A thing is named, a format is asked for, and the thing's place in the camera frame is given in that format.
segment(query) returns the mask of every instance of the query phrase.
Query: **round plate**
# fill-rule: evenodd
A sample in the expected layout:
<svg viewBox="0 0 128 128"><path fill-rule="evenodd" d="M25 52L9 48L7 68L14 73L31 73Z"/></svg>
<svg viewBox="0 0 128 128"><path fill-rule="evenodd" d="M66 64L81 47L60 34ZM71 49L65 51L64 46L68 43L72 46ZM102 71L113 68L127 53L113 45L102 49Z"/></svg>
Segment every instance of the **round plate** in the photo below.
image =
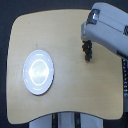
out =
<svg viewBox="0 0 128 128"><path fill-rule="evenodd" d="M27 89L35 94L45 93L52 84L54 75L53 62L43 50L32 52L23 68L23 79Z"/></svg>

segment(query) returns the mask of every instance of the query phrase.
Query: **floor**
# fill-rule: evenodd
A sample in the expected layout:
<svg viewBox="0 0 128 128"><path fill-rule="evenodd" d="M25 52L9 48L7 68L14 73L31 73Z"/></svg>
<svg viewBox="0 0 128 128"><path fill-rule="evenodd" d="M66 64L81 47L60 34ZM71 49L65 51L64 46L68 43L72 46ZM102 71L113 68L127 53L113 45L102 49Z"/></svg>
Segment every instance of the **floor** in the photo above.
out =
<svg viewBox="0 0 128 128"><path fill-rule="evenodd" d="M11 27L15 19L24 14L55 9L91 9L98 0L0 0L0 127L28 128L28 123L11 125L6 108L6 66ZM103 0L128 12L127 0ZM105 128L125 128L126 114L118 121L104 120Z"/></svg>

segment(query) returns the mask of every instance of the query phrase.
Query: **beige tabletop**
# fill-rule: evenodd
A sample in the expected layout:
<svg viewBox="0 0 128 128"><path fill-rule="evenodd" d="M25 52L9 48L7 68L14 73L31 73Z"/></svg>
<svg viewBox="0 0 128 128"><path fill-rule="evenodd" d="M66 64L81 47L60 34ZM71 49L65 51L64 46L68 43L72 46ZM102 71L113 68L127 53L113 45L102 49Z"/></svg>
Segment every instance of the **beige tabletop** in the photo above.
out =
<svg viewBox="0 0 128 128"><path fill-rule="evenodd" d="M121 59L93 43L93 59L84 59L81 24L89 11L55 10L24 15L13 24L7 60L7 115L12 124L62 111L119 119L123 113ZM31 94L23 66L34 50L46 51L55 68L51 88Z"/></svg>

